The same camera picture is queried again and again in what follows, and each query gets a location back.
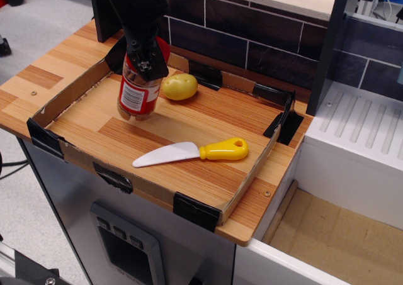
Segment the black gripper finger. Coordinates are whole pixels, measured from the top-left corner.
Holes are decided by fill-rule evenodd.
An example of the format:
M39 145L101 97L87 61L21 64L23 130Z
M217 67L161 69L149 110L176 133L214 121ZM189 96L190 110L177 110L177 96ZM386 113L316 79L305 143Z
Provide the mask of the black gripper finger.
M127 45L125 61L144 81L166 77L168 59L169 45L164 39L153 39L143 45L132 41Z

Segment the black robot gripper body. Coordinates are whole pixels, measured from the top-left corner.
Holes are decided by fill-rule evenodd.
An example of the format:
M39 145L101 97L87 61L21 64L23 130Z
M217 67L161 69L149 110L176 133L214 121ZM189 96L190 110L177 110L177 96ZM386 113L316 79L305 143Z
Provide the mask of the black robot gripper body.
M168 0L109 0L125 32L132 40L147 42L159 33L159 21L169 12Z

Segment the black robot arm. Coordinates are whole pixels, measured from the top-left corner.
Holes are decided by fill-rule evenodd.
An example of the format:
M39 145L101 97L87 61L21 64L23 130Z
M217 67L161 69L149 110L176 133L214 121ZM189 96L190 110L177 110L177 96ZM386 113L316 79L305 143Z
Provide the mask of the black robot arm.
M144 81L168 75L166 59L157 42L159 21L169 12L168 0L109 0L124 30L126 54Z

